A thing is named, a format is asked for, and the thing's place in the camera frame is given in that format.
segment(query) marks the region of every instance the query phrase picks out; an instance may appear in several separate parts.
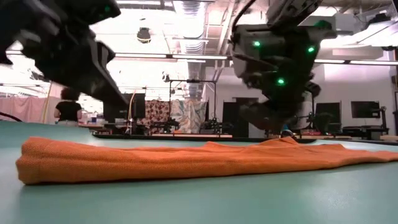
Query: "person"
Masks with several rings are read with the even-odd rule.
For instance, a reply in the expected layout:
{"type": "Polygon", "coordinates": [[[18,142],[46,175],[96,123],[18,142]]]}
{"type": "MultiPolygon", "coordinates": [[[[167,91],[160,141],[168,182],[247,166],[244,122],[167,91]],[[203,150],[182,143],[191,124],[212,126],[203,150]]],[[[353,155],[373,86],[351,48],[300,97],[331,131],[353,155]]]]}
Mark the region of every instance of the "person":
{"type": "Polygon", "coordinates": [[[59,102],[54,111],[54,118],[59,118],[57,124],[65,126],[78,126],[78,120],[81,119],[81,105],[79,100],[80,93],[71,89],[64,88],[61,91],[61,102],[59,102]]]}

